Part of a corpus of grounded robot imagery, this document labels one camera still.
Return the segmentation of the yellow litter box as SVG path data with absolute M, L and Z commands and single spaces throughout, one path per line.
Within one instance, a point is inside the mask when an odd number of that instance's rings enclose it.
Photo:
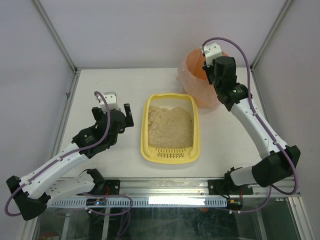
M 148 143 L 148 111 L 150 107 L 173 109 L 181 107 L 190 113 L 193 124 L 193 143 L 185 148 L 161 148 L 150 146 Z M 151 95 L 144 105 L 140 151 L 149 162 L 158 164 L 178 165 L 194 162 L 201 153 L 201 135 L 198 107 L 194 98 L 189 94 L 181 93 L 156 93 Z

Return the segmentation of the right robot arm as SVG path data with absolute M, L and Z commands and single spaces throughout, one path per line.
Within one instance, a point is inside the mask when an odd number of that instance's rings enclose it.
M 260 115 L 249 89 L 237 81 L 235 59 L 229 56 L 206 57 L 202 68 L 219 102 L 242 124 L 261 158 L 253 166 L 231 168 L 224 175 L 228 185 L 274 187 L 285 178 L 296 177 L 301 156 L 299 148 L 289 146 Z

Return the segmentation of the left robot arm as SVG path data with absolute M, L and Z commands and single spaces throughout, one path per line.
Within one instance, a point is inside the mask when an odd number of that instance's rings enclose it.
M 96 169 L 86 169 L 84 175 L 58 182 L 73 168 L 104 152 L 117 143 L 119 134 L 133 127 L 130 104 L 124 104 L 124 112 L 117 109 L 104 113 L 99 107 L 92 108 L 96 123 L 82 129 L 70 144 L 43 166 L 23 177 L 11 176 L 6 184 L 11 192 L 19 215 L 25 221 L 40 216 L 48 206 L 78 194 L 103 195 L 106 181 Z

